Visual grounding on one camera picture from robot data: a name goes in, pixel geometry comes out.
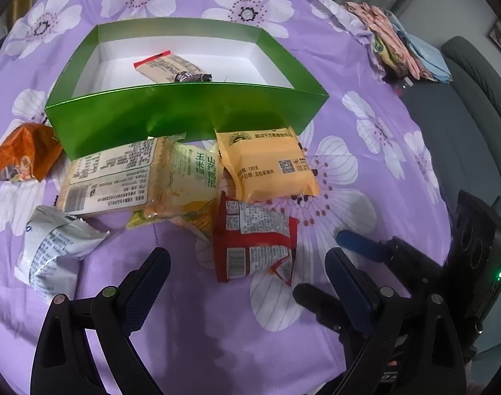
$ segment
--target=floral tablecloth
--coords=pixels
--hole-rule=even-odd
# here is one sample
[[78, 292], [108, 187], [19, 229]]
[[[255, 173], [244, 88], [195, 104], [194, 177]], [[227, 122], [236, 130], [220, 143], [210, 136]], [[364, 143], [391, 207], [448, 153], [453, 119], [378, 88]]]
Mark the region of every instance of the floral tablecloth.
[[[262, 27], [329, 92], [300, 136], [321, 195], [267, 204], [300, 220], [294, 285], [329, 289], [322, 260], [344, 228], [375, 240], [398, 235], [444, 260], [449, 218], [421, 133], [373, 69], [370, 33], [330, 0], [39, 0], [0, 55], [0, 142], [23, 122], [44, 121], [52, 85], [96, 24], [145, 16]], [[0, 372], [20, 394], [29, 392], [47, 305], [14, 278], [13, 268], [30, 214], [54, 203], [68, 164], [60, 159], [41, 183], [0, 184]], [[128, 217], [118, 212], [92, 222], [112, 235], [85, 259], [77, 297], [119, 284], [157, 245], [171, 253], [168, 282], [131, 337], [165, 393], [302, 394], [344, 370], [336, 334], [297, 306], [280, 279], [262, 272], [219, 284], [209, 244], [171, 223], [126, 232]], [[107, 390], [119, 393], [89, 336]]]

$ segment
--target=round logo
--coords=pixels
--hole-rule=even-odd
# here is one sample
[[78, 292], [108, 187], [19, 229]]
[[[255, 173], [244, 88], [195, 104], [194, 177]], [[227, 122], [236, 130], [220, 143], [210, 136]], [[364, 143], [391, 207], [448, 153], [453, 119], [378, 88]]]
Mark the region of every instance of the round logo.
[[245, 132], [234, 132], [228, 141], [228, 145], [234, 145], [236, 142], [241, 140], [250, 140], [250, 135]]

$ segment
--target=open box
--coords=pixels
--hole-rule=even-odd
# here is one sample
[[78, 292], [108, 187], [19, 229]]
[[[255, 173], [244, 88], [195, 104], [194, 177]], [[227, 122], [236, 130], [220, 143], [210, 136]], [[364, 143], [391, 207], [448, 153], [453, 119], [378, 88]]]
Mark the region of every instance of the open box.
[[[165, 50], [212, 74], [212, 83], [155, 84], [133, 63]], [[301, 133], [328, 94], [266, 31], [193, 18], [132, 19], [96, 26], [61, 73], [47, 116], [69, 158], [186, 132], [292, 125]]]

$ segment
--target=white snack package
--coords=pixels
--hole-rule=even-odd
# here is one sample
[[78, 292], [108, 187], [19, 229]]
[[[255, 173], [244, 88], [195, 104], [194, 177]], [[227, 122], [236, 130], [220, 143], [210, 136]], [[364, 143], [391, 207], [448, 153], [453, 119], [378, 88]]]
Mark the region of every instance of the white snack package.
[[25, 228], [24, 249], [14, 276], [47, 303], [56, 294], [75, 296], [80, 261], [110, 232], [102, 233], [82, 219], [50, 206], [37, 206]]

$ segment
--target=light blue cloth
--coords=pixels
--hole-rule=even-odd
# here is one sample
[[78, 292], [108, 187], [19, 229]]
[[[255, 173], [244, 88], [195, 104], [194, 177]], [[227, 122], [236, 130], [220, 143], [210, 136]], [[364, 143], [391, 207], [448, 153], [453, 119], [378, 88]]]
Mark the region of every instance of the light blue cloth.
[[446, 65], [441, 51], [431, 44], [426, 43], [424, 40], [408, 34], [399, 22], [399, 19], [397, 19], [397, 16], [391, 13], [391, 11], [384, 10], [384, 13], [391, 22], [396, 34], [402, 40], [402, 43], [404, 43], [410, 52], [413, 52], [413, 54], [420, 59], [424, 68], [431, 72], [431, 75], [438, 81], [450, 83], [452, 81], [452, 74]]

